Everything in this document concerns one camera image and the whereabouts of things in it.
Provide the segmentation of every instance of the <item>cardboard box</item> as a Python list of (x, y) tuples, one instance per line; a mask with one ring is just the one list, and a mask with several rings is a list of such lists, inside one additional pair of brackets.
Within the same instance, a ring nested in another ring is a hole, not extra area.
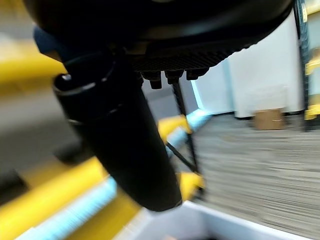
[(284, 129), (284, 115), (280, 108), (256, 111), (254, 126), (259, 130)]

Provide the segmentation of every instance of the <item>gray carpet floor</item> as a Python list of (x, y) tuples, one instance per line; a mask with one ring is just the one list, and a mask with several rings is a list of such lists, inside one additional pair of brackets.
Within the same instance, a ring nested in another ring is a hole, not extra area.
[[(195, 201), (320, 240), (320, 130), (302, 132), (302, 116), (285, 120), (284, 130), (261, 131), (251, 120), (213, 117), (194, 135), (206, 180)], [(180, 152), (188, 156), (186, 146)]]

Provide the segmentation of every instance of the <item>floor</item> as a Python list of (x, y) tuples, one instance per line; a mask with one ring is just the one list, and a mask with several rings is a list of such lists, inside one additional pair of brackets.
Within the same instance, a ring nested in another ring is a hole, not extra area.
[(0, 134), (0, 176), (11, 170), (24, 172), (50, 160), (55, 151), (76, 140), (63, 118)]
[(195, 201), (320, 240), (320, 130), (301, 126), (298, 115), (286, 117), (284, 130), (267, 131), (232, 115), (213, 117), (194, 135), (206, 180), (204, 199)]

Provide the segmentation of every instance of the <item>black textured panel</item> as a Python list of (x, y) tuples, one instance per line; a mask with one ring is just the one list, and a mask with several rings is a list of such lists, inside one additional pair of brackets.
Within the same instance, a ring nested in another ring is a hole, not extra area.
[(137, 59), (132, 63), (133, 68), (138, 71), (163, 71), (163, 70), (186, 70), (203, 69), (213, 67), (229, 57), (241, 48), (216, 52), (199, 52), (171, 57), (154, 57)]

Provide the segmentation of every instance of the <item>white surface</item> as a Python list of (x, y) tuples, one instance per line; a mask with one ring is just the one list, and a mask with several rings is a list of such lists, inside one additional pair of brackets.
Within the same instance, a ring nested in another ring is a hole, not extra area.
[(236, 117), (252, 116), (249, 107), (252, 90), (275, 85), (287, 86), (288, 112), (303, 109), (299, 45), (293, 12), (265, 39), (228, 59)]
[(228, 60), (211, 67), (209, 71), (192, 81), (198, 107), (210, 114), (233, 112), (230, 83), (228, 83)]
[(115, 240), (308, 240), (284, 231), (243, 220), (190, 201), (164, 213), (143, 209)]

